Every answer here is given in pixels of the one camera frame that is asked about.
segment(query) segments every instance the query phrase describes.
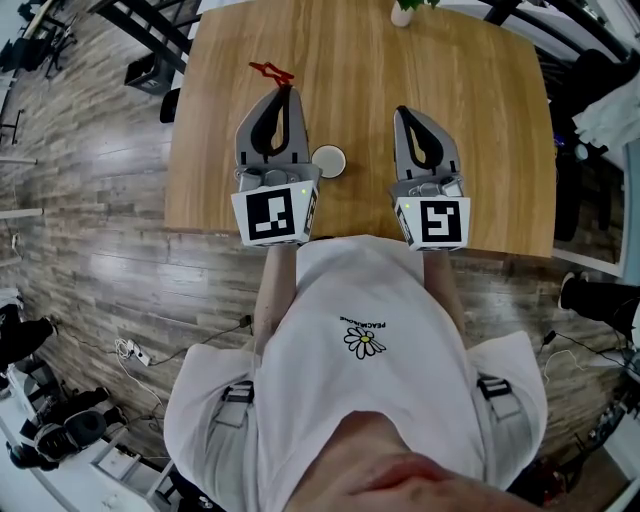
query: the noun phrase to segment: buckle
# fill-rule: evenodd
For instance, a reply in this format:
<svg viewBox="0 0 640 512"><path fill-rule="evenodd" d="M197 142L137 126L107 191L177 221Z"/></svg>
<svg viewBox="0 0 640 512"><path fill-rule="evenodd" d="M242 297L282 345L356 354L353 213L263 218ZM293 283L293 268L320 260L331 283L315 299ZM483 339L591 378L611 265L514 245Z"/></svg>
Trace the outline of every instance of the buckle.
<svg viewBox="0 0 640 512"><path fill-rule="evenodd" d="M511 385L506 380L493 377L480 377L478 387L486 401L497 396L510 395L512 392Z"/></svg>
<svg viewBox="0 0 640 512"><path fill-rule="evenodd" d="M222 401L230 403L235 402L252 404L254 396L255 393L253 391L253 382L251 382L250 380L245 380L236 384L232 384L231 386L227 386L227 389L225 389L224 393L222 394Z"/></svg>

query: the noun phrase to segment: cable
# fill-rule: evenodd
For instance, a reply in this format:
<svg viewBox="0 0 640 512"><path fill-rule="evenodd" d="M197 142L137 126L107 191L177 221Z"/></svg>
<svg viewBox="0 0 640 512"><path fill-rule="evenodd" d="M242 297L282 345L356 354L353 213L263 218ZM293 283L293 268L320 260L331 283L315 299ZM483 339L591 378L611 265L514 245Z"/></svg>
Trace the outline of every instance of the cable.
<svg viewBox="0 0 640 512"><path fill-rule="evenodd" d="M104 350L103 348L100 348L96 345L92 345L91 343L87 343L86 341L82 341L80 338L78 338L77 336L74 336L73 334L71 334L69 332L69 329L67 329L66 327L63 327L62 325L57 325L56 326L59 330L64 330L64 332L67 334L67 336L73 338L74 340L76 340L78 343L82 343L83 345L86 345L87 347L91 347L94 348L96 350L99 350L100 352L102 352L103 354L117 354L117 352L115 350Z"/></svg>
<svg viewBox="0 0 640 512"><path fill-rule="evenodd" d="M202 342L202 345L206 345L210 341L216 339L218 336L222 336L223 334L228 334L230 332L237 331L238 329L241 329L243 327L247 327L247 325L251 325L251 324L245 324L243 322L245 319L246 319L246 317L243 317L241 319L241 321L238 323L238 325L236 325L233 329L227 329L226 331L221 331L221 332L218 332L216 334L213 334L212 336L209 336L206 340L204 340ZM178 357L183 352L186 352L187 350L189 350L189 348L190 347L182 348L182 349L178 350L175 354L172 354L171 356L167 357L166 359L163 359L162 361L156 361L155 363L149 363L149 366L160 366L161 364L168 363L172 359L175 359L176 357Z"/></svg>
<svg viewBox="0 0 640 512"><path fill-rule="evenodd" d="M638 377L640 377L640 373L636 370L635 365L633 365L633 367L629 366L630 363L628 364L620 364L618 361L616 361L615 359L612 359L608 356L605 356L604 354L601 354L600 352L598 352L597 350L593 350L591 347L587 347L584 343L580 343L579 341L574 340L573 338L569 338L569 336L565 336L564 334L560 334L559 332L555 333L557 336L560 336L561 338L564 338L566 340L572 341L573 343L575 343L576 345L580 345L583 348L586 348L589 352L593 352L594 354L600 356L600 357L604 357L605 359L608 359L609 361L612 361L614 363L616 363L620 368L624 368L625 370L629 370L630 372L635 373Z"/></svg>
<svg viewBox="0 0 640 512"><path fill-rule="evenodd" d="M149 414L141 414L140 416L136 416L132 420L127 421L127 423L125 425L120 425L118 428L114 429L112 432L109 432L108 435L110 437L112 437L113 434L115 434L116 432L122 430L123 428L125 428L125 427L127 427L129 425L132 425L136 421L154 421L154 423L149 424L149 429L152 430L153 432L161 433L163 429L162 429L162 427L160 427L160 422L164 420L164 416L159 418L155 414L156 409L160 405L161 404L156 404L156 406L153 409L151 409L151 412Z"/></svg>
<svg viewBox="0 0 640 512"><path fill-rule="evenodd" d="M120 365L120 368L122 368L124 373L126 373L130 379L136 381L138 383L138 386L140 386L145 391L148 391L149 393L151 393L158 401L158 404L160 405L160 407L162 407L162 409L166 412L166 409L164 408L164 405L162 404L162 400L160 400L160 397L156 395L155 392L149 386L143 384L138 379L136 379L133 375L131 375L127 371L125 366L122 364L123 359L125 360L129 359L133 355L133 351L129 350L129 348L127 347L127 340L124 340L122 338L117 338L114 343L116 346L116 354L118 356L118 364Z"/></svg>
<svg viewBox="0 0 640 512"><path fill-rule="evenodd" d="M547 359L547 364L544 365L544 371L542 372L544 375L544 378L547 379L547 382L545 382L545 386L547 384L549 384L549 382L551 382L551 379L549 378L549 376L547 375L547 367L549 366L549 361L551 361L555 356L559 355L559 354L564 354L565 352L568 352L569 354L571 354L571 357L573 357L573 362L576 365L576 368L579 368L580 370L582 370L583 372L587 371L586 368L583 368L582 366L580 366L578 364L578 360L576 359L576 356L573 355L573 352L571 352L571 350L559 350L558 352L554 352L553 354L551 354L549 356L549 359Z"/></svg>

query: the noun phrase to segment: green leaves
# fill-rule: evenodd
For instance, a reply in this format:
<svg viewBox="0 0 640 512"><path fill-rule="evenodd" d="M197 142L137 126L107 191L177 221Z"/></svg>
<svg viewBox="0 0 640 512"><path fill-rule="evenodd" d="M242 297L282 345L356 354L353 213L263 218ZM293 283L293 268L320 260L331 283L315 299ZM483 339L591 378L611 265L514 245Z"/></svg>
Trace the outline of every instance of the green leaves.
<svg viewBox="0 0 640 512"><path fill-rule="evenodd" d="M422 4L429 4L431 7L435 8L436 5L440 3L440 0L397 0L402 7L403 11L406 11L409 8L417 9Z"/></svg>

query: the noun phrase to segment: small white bowl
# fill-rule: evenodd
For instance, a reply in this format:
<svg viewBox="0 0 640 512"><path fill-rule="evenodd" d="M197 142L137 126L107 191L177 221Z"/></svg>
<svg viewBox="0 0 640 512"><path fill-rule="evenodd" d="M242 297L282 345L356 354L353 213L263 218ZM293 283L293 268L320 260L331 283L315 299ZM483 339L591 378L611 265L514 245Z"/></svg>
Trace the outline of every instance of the small white bowl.
<svg viewBox="0 0 640 512"><path fill-rule="evenodd" d="M337 146L320 146L313 152L311 163L322 170L323 178L337 178L347 166L347 157Z"/></svg>

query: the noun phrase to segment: strap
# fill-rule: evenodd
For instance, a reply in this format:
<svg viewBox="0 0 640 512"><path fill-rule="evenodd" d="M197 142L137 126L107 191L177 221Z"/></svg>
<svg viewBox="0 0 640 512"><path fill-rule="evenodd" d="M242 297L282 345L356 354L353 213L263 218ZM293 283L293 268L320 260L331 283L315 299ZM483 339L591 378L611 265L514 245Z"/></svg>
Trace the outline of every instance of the strap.
<svg viewBox="0 0 640 512"><path fill-rule="evenodd" d="M253 404L255 393L253 382L245 380L232 384L224 390L221 406L214 422L229 427L241 428L247 417L247 410Z"/></svg>
<svg viewBox="0 0 640 512"><path fill-rule="evenodd" d="M472 397L485 451L484 479L504 489L521 469L519 454L533 443L527 412L504 379L480 374Z"/></svg>
<svg viewBox="0 0 640 512"><path fill-rule="evenodd" d="M511 385L506 380L481 375L478 379L478 388L480 388L484 399L490 404L495 414L493 420L496 423L524 412L520 401L513 394Z"/></svg>

